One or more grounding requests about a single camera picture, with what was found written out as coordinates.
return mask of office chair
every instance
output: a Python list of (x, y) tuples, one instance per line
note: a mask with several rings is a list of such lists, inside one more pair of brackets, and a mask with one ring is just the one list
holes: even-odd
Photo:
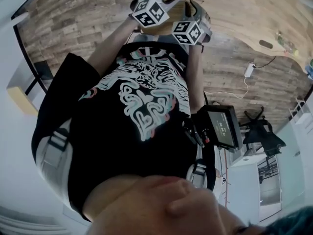
[(261, 107), (261, 109), (261, 112), (256, 118), (252, 118), (248, 112), (245, 111), (245, 115), (250, 122), (240, 124), (240, 127), (247, 126), (250, 130), (245, 133), (244, 144), (260, 142), (266, 155), (273, 156), (281, 153), (279, 151), (280, 148), (285, 147), (286, 144), (273, 133), (273, 127), (267, 120), (265, 120), (265, 116), (262, 116), (262, 119), (259, 119), (264, 112), (264, 107)]

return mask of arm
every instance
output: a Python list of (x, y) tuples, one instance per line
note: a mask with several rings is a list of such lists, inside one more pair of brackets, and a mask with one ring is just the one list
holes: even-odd
[(100, 77), (110, 67), (118, 52), (137, 26), (136, 20), (128, 17), (90, 56), (87, 62), (95, 68)]
[(197, 113), (204, 105), (203, 69), (200, 66), (202, 46), (189, 47), (189, 58), (186, 70), (186, 83), (189, 95), (191, 114)]

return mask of desk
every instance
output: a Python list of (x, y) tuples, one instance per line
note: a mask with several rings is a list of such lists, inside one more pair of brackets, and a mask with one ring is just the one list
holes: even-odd
[[(224, 33), (245, 42), (255, 51), (269, 56), (286, 56), (276, 39), (276, 33), (293, 42), (299, 56), (287, 54), (303, 71), (313, 57), (313, 12), (299, 0), (204, 0), (203, 8), (211, 17), (212, 31)], [(167, 35), (171, 21), (179, 20), (183, 3), (171, 11), (172, 18), (164, 25), (145, 29), (152, 35)], [(272, 49), (259, 44), (264, 40)]]

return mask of monitor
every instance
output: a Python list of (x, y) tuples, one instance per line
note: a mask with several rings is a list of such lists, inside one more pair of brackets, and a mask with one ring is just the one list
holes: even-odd
[(213, 145), (227, 149), (242, 148), (242, 136), (233, 106), (205, 105), (197, 115), (197, 125), (200, 129), (208, 128)]

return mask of power adapter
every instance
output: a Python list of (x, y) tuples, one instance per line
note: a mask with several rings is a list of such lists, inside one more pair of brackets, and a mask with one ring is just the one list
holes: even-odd
[(251, 77), (254, 67), (255, 67), (254, 63), (249, 63), (248, 68), (245, 71), (245, 77)]

